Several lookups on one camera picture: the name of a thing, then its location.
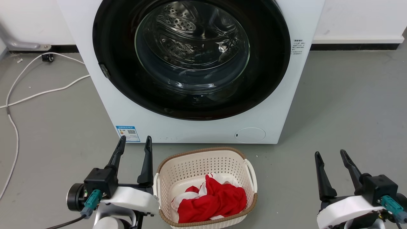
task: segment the concrete floor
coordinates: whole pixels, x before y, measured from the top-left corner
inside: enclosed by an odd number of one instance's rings
[[[0,105],[22,69],[36,55],[11,56],[0,63]],[[79,54],[69,56],[80,58]],[[253,164],[259,201],[234,229],[317,228],[319,210],[314,153],[320,151],[339,195],[353,186],[341,161],[345,149],[362,172],[385,174],[407,194],[407,46],[396,51],[311,52],[277,145],[232,145]],[[86,75],[84,66],[56,57],[36,61],[10,101],[68,85]],[[79,216],[66,207],[66,193],[93,167],[104,166],[118,136],[90,78],[71,88],[10,108],[20,132],[20,155],[4,198],[1,229],[42,229]],[[155,168],[166,157],[204,144],[155,144]],[[127,144],[119,180],[135,183],[143,145]],[[0,184],[15,153],[15,133],[0,109]],[[93,219],[68,228],[90,229]],[[169,228],[159,216],[143,228]]]

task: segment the basket handle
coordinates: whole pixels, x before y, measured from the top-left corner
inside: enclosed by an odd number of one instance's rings
[[[245,166],[247,173],[252,175],[250,178],[250,185],[252,186],[252,190],[254,193],[257,193],[257,178],[256,173],[254,172],[254,168],[249,160],[245,159]]]
[[[159,176],[158,173],[156,173],[154,176],[153,194],[158,198],[158,204],[160,205],[160,208],[161,208],[160,180],[159,180],[158,176]]]

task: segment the white washing machine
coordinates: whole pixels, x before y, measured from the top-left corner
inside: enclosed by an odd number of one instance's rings
[[[324,0],[59,0],[119,136],[278,142]]]

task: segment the brown basket rim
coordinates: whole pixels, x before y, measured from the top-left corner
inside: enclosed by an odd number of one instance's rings
[[[158,166],[157,173],[159,174],[162,169],[162,166],[171,159],[174,159],[174,158],[177,158],[180,156],[190,155],[190,154],[202,153],[202,152],[207,152],[207,151],[220,151],[220,150],[233,151],[233,152],[239,154],[243,158],[243,160],[246,159],[246,156],[242,152],[240,152],[239,150],[232,148],[232,147],[213,147],[213,148],[205,148],[205,149],[200,149],[200,150],[192,150],[192,151],[188,151],[188,152],[184,152],[184,153],[180,153],[180,154],[176,154],[176,155],[167,157]],[[173,227],[195,227],[195,226],[202,226],[202,225],[209,225],[209,224],[214,224],[214,223],[219,223],[219,222],[225,222],[228,220],[233,220],[233,219],[245,216],[254,209],[254,206],[256,205],[256,203],[257,203],[257,193],[254,193],[252,204],[246,210],[242,211],[241,213],[232,215],[232,216],[228,216],[225,218],[217,219],[217,220],[208,220],[208,221],[203,221],[203,222],[176,223],[176,222],[173,222],[170,219],[168,219],[164,215],[164,213],[162,212],[161,209],[159,210],[159,213],[160,213],[161,218],[167,224],[169,224]]]

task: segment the white plastic basket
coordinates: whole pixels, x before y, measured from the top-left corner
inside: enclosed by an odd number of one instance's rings
[[[172,209],[174,197],[194,185],[200,187],[209,173],[231,176],[243,187],[247,205],[241,213],[204,222],[177,223],[178,213]],[[220,229],[241,222],[257,202],[257,180],[252,164],[234,148],[208,148],[177,154],[158,166],[154,177],[154,195],[160,203],[160,216],[174,229]]]

